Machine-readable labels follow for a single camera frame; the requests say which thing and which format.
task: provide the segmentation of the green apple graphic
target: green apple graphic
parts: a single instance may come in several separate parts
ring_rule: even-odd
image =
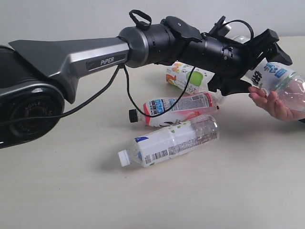
[[[191,72],[187,73],[186,80],[189,79]],[[194,71],[190,80],[190,83],[199,87],[203,80],[203,74],[197,71]]]

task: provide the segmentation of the bottle cap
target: bottle cap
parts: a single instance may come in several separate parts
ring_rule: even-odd
[[[124,167],[124,166],[128,166],[130,165],[130,159],[129,159],[129,156],[128,156],[128,152],[127,150],[122,150],[118,153],[119,155],[119,159],[120,159],[120,162],[121,162],[121,166]]]
[[[138,121],[138,114],[136,109],[129,110],[129,121],[136,123]]]

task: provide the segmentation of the robotic arm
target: robotic arm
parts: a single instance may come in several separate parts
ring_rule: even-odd
[[[209,33],[200,33],[177,17],[168,16],[159,24],[152,24],[151,17],[139,10],[132,10],[129,15],[135,26],[124,28],[113,38],[18,40],[9,43],[12,49],[0,46],[0,120],[60,115],[64,100],[74,103],[81,77],[119,64],[138,68],[152,63],[172,65],[178,60],[215,73],[209,90],[219,89],[224,96],[246,93],[250,84],[241,78],[263,58],[292,64],[277,45],[277,34],[269,29],[256,37],[250,30],[251,39],[240,44],[225,37],[225,17]],[[135,15],[148,23],[137,20]],[[0,123],[0,148],[35,140],[58,121],[59,118]]]

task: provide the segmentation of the white wall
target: white wall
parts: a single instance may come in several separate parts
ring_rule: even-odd
[[[153,23],[173,15],[206,32],[224,15],[247,21],[255,34],[270,28],[280,36],[305,35],[304,7],[301,0],[0,0],[0,44],[116,36],[133,26],[132,9]],[[243,25],[232,26],[230,35],[248,34]]]

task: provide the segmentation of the black bottle cap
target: black bottle cap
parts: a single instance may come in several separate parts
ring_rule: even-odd
[[[129,121],[136,123],[138,121],[138,114],[136,109],[129,110]]]

